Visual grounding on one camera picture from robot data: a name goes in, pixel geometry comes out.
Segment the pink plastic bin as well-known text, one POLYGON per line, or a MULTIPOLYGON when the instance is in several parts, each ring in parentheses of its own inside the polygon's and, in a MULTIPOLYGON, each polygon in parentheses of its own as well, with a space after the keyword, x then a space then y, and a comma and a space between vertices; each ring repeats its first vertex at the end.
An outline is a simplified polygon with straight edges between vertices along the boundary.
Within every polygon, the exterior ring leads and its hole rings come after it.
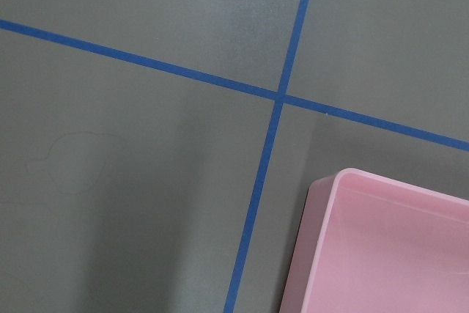
POLYGON ((468 201, 358 169, 307 193, 282 312, 466 312, 468 201))

